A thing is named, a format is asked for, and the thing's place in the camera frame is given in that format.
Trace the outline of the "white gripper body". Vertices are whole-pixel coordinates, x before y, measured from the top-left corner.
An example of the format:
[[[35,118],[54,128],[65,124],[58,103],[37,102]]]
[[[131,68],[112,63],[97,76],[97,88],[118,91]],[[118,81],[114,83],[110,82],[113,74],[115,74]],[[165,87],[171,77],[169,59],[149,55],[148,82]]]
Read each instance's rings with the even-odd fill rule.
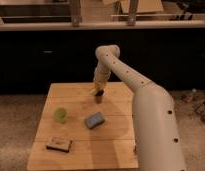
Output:
[[[99,81],[97,77],[93,79],[93,83],[96,92],[104,90],[106,87],[106,82]]]

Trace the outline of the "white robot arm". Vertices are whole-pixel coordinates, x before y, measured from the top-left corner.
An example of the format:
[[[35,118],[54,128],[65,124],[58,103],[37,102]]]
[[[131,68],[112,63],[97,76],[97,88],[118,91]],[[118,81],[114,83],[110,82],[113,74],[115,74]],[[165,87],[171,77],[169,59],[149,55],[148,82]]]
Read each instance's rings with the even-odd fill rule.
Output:
[[[139,171],[187,171],[172,96],[120,59],[117,45],[99,46],[94,84],[103,89],[113,72],[133,92],[132,119]]]

